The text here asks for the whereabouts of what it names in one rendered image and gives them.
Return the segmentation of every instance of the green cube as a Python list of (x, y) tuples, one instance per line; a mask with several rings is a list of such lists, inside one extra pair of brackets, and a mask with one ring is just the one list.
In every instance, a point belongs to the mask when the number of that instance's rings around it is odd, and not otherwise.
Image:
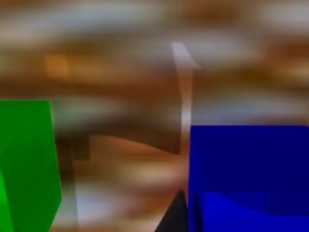
[(0, 232), (48, 232), (60, 203), (49, 101), (0, 101)]

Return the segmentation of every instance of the black triangle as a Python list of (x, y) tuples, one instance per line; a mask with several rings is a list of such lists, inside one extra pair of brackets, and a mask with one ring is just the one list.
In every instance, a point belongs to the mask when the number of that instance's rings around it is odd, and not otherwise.
[(178, 191), (155, 232), (188, 232), (188, 209), (184, 191)]

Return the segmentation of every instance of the green panel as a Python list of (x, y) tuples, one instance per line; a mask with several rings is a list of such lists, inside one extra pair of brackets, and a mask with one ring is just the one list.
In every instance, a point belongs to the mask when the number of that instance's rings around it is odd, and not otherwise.
[(48, 232), (61, 202), (50, 104), (0, 101), (0, 113), (0, 168), (14, 232)]

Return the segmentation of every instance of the brown blurred background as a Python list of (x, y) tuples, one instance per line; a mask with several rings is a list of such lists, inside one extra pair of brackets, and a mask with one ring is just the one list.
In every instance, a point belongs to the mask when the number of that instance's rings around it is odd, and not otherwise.
[(193, 125), (307, 123), (307, 0), (2, 0), (0, 10), (2, 99), (52, 103), (63, 189), (53, 232), (153, 232), (186, 188), (173, 41), (199, 65)]

